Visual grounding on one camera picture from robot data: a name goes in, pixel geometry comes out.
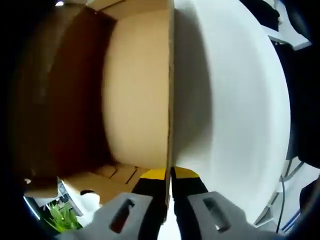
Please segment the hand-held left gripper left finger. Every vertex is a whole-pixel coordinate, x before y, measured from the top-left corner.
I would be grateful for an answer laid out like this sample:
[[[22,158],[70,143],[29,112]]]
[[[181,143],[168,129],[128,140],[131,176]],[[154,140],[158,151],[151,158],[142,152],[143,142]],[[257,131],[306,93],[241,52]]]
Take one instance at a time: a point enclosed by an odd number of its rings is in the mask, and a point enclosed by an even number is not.
[[[132,192],[121,193],[93,215],[87,226],[59,234],[58,240],[156,240],[166,212],[166,169],[141,175]]]

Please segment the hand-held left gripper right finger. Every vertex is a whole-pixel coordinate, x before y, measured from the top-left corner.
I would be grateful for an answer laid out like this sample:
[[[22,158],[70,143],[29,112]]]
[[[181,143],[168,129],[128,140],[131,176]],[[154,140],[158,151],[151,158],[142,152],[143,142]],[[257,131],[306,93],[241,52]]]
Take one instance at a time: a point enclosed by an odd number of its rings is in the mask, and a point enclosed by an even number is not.
[[[216,191],[208,191],[199,175],[172,167],[174,214],[183,240],[274,240],[275,233],[255,228],[244,211]]]

